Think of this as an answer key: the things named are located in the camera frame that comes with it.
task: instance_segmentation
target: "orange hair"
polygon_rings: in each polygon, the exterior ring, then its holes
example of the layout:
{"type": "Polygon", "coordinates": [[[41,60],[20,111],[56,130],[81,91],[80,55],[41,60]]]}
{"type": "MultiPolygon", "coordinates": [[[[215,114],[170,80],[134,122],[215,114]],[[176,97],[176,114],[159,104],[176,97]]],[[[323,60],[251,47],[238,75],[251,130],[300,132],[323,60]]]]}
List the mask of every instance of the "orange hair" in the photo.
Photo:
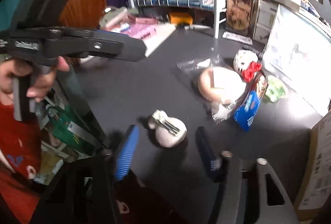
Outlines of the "orange hair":
{"type": "Polygon", "coordinates": [[[106,0],[69,0],[60,15],[61,26],[97,28],[106,0]]]}

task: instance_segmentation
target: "cardboard box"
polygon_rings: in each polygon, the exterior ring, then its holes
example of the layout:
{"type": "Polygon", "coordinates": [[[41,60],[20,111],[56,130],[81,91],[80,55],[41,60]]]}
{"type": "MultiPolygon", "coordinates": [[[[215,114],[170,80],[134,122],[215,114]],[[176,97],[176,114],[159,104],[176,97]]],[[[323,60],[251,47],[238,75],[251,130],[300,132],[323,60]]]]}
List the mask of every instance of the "cardboard box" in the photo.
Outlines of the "cardboard box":
{"type": "Polygon", "coordinates": [[[312,129],[308,162],[294,202],[299,220],[314,219],[331,193],[331,111],[312,129]]]}
{"type": "Polygon", "coordinates": [[[285,5],[296,12],[300,11],[301,0],[285,0],[285,5]]]}

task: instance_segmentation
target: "red shirt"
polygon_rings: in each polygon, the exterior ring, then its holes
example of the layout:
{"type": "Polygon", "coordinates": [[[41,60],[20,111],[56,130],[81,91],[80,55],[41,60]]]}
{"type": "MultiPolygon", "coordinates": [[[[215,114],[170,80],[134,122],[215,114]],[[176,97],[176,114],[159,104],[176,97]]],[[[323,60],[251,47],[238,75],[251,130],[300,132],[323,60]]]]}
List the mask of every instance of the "red shirt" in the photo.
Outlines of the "red shirt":
{"type": "MultiPolygon", "coordinates": [[[[32,179],[41,164],[41,132],[37,120],[18,122],[14,107],[0,102],[0,150],[16,173],[32,179]]],[[[0,193],[22,224],[28,224],[39,197],[0,167],[0,193]]]]}

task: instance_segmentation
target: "red bow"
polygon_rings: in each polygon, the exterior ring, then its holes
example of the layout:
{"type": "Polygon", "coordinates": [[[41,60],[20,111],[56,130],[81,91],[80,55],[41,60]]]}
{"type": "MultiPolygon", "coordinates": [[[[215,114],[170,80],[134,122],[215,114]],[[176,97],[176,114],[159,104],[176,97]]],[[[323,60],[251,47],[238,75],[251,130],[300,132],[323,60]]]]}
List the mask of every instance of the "red bow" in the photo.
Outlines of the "red bow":
{"type": "Polygon", "coordinates": [[[248,68],[241,72],[241,75],[243,76],[244,80],[246,82],[250,82],[257,71],[261,70],[262,65],[256,62],[251,62],[248,66],[248,68]]]}

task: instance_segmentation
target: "plastic bag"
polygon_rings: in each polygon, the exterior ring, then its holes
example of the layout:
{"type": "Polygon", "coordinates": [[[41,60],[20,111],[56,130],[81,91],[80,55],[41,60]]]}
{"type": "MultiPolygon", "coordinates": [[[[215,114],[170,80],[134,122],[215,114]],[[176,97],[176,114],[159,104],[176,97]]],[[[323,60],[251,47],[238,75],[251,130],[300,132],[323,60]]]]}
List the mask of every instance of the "plastic bag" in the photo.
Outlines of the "plastic bag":
{"type": "Polygon", "coordinates": [[[182,73],[186,75],[186,78],[189,78],[190,86],[193,88],[194,93],[199,95],[202,100],[205,100],[206,110],[216,123],[230,118],[234,111],[242,104],[247,92],[249,91],[246,83],[242,82],[243,93],[239,98],[237,98],[235,101],[232,101],[231,103],[211,102],[202,96],[198,87],[198,80],[204,70],[208,68],[214,70],[215,67],[223,67],[234,71],[229,64],[220,58],[219,54],[213,55],[207,59],[193,59],[191,61],[181,62],[177,64],[177,67],[182,71],[182,73]]]}

